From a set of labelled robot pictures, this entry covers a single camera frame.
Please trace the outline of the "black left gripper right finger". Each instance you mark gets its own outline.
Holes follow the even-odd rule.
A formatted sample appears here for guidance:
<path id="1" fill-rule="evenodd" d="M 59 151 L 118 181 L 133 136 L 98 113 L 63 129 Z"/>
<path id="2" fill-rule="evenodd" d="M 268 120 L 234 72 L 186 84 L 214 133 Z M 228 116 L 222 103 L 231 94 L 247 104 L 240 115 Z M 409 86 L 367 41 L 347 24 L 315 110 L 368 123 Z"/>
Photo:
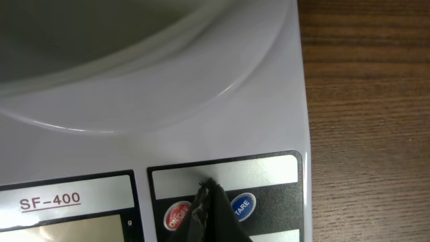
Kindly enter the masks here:
<path id="1" fill-rule="evenodd" d="M 213 179 L 205 181 L 205 241 L 209 242 L 252 242 L 233 212 L 224 189 Z"/>

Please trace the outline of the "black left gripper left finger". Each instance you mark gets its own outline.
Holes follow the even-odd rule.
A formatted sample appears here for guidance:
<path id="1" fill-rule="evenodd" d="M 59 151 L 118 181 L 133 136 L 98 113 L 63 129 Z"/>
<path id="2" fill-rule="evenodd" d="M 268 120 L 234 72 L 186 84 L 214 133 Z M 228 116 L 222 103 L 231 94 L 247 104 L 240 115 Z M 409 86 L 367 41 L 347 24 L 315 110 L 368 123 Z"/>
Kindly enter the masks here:
<path id="1" fill-rule="evenodd" d="M 210 180 L 200 182 L 200 188 L 178 229 L 167 242 L 203 242 L 210 211 Z"/>

